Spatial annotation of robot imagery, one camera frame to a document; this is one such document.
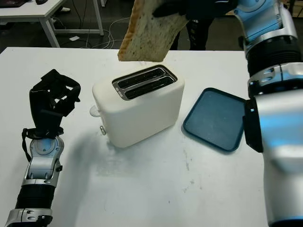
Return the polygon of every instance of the toaster slot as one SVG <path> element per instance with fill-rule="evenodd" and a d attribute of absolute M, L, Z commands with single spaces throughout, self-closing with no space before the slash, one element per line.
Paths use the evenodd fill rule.
<path fill-rule="evenodd" d="M 174 83 L 174 80 L 171 77 L 163 77 L 163 78 L 160 78 L 159 80 L 153 81 L 144 86 L 137 87 L 133 90 L 126 91 L 125 96 L 128 99 L 134 99 L 139 96 L 150 93 L 152 91 L 158 90 L 158 89 L 165 87 L 172 83 Z"/>
<path fill-rule="evenodd" d="M 142 83 L 144 81 L 154 79 L 156 77 L 161 77 L 163 75 L 165 75 L 165 71 L 160 69 L 160 68 L 156 68 L 156 69 L 153 69 L 151 71 L 147 71 L 147 72 L 144 72 L 142 74 L 136 75 L 134 77 L 127 78 L 127 79 L 124 79 L 122 81 L 119 81 L 118 86 L 121 89 L 125 89 L 125 88 L 131 87 L 133 85 Z"/>

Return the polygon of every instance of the white table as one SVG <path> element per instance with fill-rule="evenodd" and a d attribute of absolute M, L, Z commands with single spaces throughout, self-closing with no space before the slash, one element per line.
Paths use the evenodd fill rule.
<path fill-rule="evenodd" d="M 52 47 L 60 47 L 55 34 L 100 34 L 104 35 L 98 0 L 93 0 L 99 29 L 55 29 L 51 16 L 66 0 L 48 0 L 37 5 L 35 0 L 18 8 L 0 9 L 0 22 L 40 22 Z"/>
<path fill-rule="evenodd" d="M 0 54 L 1 223 L 15 206 L 27 166 L 21 130 L 34 126 L 28 92 L 57 69 L 82 90 L 81 102 L 62 120 L 63 171 L 51 227 L 266 227 L 262 155 L 244 138 L 227 155 L 181 132 L 203 89 L 248 98 L 244 53 L 170 52 L 163 64 L 186 81 L 178 121 L 126 149 L 113 147 L 101 135 L 100 119 L 90 116 L 91 88 L 151 63 L 119 62 L 116 55 L 117 50 L 63 48 L 7 48 Z"/>

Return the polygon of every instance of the gray floor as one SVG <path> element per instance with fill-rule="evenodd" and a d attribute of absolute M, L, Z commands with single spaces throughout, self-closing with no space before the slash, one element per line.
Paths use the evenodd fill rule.
<path fill-rule="evenodd" d="M 74 0 L 75 6 L 81 16 L 84 14 L 85 2 L 87 1 L 86 16 L 83 23 L 83 28 L 98 28 L 96 17 L 93 9 L 93 4 L 90 0 Z M 109 30 L 109 26 L 116 20 L 129 17 L 131 14 L 134 0 L 108 0 L 105 8 L 101 9 L 103 27 Z M 73 7 L 72 0 L 67 0 L 64 5 L 71 8 L 71 13 L 65 15 L 57 15 L 65 27 L 73 29 L 79 28 L 80 20 L 77 16 L 76 9 Z M 300 45 L 303 50 L 303 19 L 294 20 Z M 57 23 L 58 28 L 62 28 L 60 23 Z M 111 33 L 115 40 L 123 39 L 128 26 L 128 19 L 116 22 L 111 27 Z M 240 50 L 238 46 L 238 37 L 242 34 L 241 26 L 238 20 L 234 17 L 217 18 L 210 27 L 209 39 L 207 43 L 208 50 Z M 61 47 L 66 48 L 83 48 L 91 47 L 101 44 L 95 48 L 104 48 L 108 42 L 108 34 L 99 36 L 97 34 L 90 34 L 88 44 L 86 40 L 88 35 L 78 35 L 78 41 L 70 42 L 69 38 L 74 35 L 57 35 Z M 113 49 L 118 49 L 121 41 L 116 41 Z M 39 23 L 15 23 L 9 30 L 0 30 L 0 52 L 8 46 L 21 47 L 50 47 L 50 44 Z M 189 49 L 189 40 L 186 29 L 181 32 L 179 47 L 180 50 Z"/>

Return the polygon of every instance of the white toaster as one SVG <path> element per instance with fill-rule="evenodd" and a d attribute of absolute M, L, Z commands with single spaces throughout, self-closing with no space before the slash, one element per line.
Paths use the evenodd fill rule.
<path fill-rule="evenodd" d="M 163 65 L 93 86 L 102 133 L 117 147 L 131 146 L 172 126 L 179 114 L 184 80 Z"/>

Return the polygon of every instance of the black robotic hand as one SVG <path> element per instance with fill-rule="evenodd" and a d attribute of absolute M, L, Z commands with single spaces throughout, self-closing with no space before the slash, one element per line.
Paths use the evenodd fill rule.
<path fill-rule="evenodd" d="M 238 0 L 165 0 L 153 15 L 165 17 L 179 13 L 189 20 L 209 19 L 223 16 L 237 5 Z"/>

